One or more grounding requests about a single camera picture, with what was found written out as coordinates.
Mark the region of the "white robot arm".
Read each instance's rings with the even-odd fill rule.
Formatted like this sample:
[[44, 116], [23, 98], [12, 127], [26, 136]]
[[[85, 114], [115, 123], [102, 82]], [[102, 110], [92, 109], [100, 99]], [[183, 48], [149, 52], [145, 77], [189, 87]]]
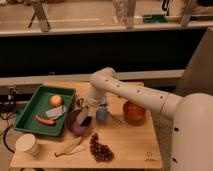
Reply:
[[181, 97], [119, 81], [106, 67], [90, 76], [85, 101], [98, 106], [106, 92], [173, 120], [170, 171], [213, 171], [213, 96], [192, 93]]

